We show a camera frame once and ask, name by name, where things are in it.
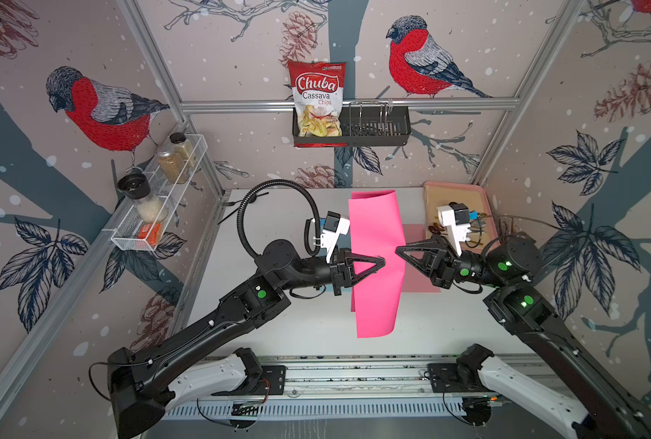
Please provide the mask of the magenta paper sheet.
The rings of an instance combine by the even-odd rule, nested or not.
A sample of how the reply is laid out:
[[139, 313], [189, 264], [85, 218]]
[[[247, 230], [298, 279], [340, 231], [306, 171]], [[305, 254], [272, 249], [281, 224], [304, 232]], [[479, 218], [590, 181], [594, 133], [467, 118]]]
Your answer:
[[351, 250], [368, 257], [354, 263], [366, 278], [353, 286], [352, 310], [359, 338], [380, 338], [395, 327], [406, 263], [396, 254], [405, 244], [394, 190], [354, 192], [348, 202]]

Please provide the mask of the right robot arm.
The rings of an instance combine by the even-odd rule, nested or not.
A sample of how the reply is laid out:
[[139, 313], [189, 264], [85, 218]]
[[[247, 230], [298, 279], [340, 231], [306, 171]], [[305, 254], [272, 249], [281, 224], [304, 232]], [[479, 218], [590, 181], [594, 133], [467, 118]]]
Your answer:
[[651, 410], [632, 396], [572, 336], [552, 305], [532, 286], [542, 260], [527, 234], [480, 254], [457, 252], [434, 235], [396, 253], [440, 288], [454, 281], [493, 285], [484, 299], [490, 314], [532, 348], [588, 411], [572, 431], [581, 438], [651, 438]]

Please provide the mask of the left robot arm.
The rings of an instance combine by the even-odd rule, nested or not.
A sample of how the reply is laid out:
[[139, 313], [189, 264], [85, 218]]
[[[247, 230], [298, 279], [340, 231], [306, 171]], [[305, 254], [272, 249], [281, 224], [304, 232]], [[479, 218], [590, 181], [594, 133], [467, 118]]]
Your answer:
[[326, 285], [339, 291], [359, 284], [386, 264], [382, 257], [348, 249], [331, 259], [303, 259], [286, 240], [270, 243], [254, 262], [255, 274], [221, 297], [217, 308], [197, 322], [149, 348], [136, 352], [121, 348], [109, 355], [109, 400], [120, 438], [133, 438], [157, 424], [179, 396], [171, 384], [218, 348], [276, 318], [291, 303], [288, 292]]

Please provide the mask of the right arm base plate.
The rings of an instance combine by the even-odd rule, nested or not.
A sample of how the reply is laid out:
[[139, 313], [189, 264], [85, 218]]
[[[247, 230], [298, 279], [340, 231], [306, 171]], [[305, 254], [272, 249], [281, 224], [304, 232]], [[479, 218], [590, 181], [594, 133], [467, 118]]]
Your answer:
[[490, 395], [497, 393], [482, 384], [475, 369], [457, 363], [429, 363], [424, 376], [431, 382], [434, 393], [469, 393]]

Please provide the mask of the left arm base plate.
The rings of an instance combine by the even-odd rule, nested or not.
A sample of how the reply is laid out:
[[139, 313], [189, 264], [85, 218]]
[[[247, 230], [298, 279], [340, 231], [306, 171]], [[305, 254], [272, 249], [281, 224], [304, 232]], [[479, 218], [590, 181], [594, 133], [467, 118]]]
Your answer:
[[256, 379], [246, 378], [235, 394], [248, 396], [283, 395], [287, 368], [283, 365], [264, 366], [261, 376]]

